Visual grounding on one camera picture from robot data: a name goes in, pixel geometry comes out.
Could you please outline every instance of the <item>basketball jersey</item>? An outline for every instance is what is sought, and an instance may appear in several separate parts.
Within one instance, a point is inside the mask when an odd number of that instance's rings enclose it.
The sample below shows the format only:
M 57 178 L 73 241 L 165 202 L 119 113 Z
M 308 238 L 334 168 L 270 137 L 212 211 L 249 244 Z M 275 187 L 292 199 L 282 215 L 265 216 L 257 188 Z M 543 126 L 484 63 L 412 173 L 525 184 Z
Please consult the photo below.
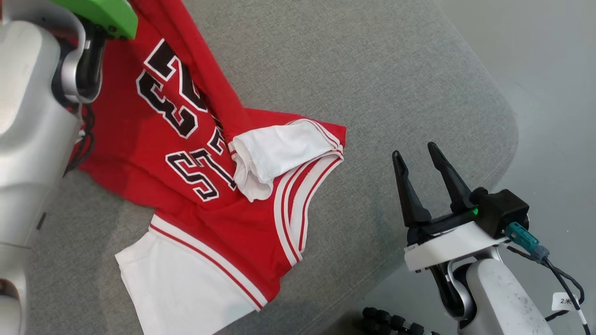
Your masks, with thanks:
M 131 3 L 138 33 L 106 47 L 81 169 L 156 209 L 116 255 L 145 334 L 213 334 L 263 308 L 302 260 L 346 130 L 244 108 L 180 0 Z

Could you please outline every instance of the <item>gray floor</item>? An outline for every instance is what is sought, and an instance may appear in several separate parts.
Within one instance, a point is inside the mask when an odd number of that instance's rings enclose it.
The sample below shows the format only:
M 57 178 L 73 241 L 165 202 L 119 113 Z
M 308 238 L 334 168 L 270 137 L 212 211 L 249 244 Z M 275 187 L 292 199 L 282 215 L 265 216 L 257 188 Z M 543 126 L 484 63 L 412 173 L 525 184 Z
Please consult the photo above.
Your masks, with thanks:
M 496 190 L 508 188 L 530 204 L 530 230 L 550 249 L 553 263 L 583 285 L 582 309 L 595 331 L 596 2 L 439 3 L 517 114 L 519 149 Z M 549 314 L 552 294 L 563 291 L 554 276 L 506 250 L 501 254 L 538 308 Z M 355 310 L 366 306 L 443 335 L 456 333 L 429 272 L 397 270 Z M 550 324 L 554 334 L 583 334 L 575 313 Z

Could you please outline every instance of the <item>gray fabric surface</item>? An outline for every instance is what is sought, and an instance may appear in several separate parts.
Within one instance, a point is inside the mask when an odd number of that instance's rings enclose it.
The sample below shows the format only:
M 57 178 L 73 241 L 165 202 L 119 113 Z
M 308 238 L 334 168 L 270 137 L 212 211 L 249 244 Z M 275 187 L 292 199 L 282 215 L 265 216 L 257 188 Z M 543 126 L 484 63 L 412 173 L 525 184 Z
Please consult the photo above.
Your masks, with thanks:
M 346 161 L 311 203 L 303 262 L 220 334 L 316 334 L 402 263 L 393 150 L 434 215 L 449 199 L 428 141 L 471 188 L 493 186 L 514 156 L 508 104 L 432 0 L 185 3 L 246 106 L 348 127 Z M 113 255 L 150 216 L 69 175 L 35 246 L 32 334 L 140 333 Z

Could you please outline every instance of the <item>white sleeve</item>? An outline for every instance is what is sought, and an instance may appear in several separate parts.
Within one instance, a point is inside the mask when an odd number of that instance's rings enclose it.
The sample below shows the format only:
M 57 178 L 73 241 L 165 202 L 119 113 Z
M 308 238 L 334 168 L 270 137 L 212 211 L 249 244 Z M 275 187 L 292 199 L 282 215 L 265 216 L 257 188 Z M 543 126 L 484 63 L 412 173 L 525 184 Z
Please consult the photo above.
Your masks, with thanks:
M 254 311 L 207 262 L 155 232 L 116 259 L 145 335 L 211 335 Z
M 234 181 L 251 202 L 271 196 L 275 177 L 330 151 L 343 150 L 333 134 L 308 119 L 245 132 L 228 147 L 236 162 Z

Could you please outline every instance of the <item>teal connector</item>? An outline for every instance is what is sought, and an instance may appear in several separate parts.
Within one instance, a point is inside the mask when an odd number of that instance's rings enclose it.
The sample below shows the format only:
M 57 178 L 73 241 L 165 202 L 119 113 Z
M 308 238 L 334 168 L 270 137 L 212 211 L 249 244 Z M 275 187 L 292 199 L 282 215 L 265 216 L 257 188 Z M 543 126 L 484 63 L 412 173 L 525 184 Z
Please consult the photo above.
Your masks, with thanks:
M 507 226 L 505 235 L 530 254 L 540 245 L 540 241 L 517 222 L 512 222 Z

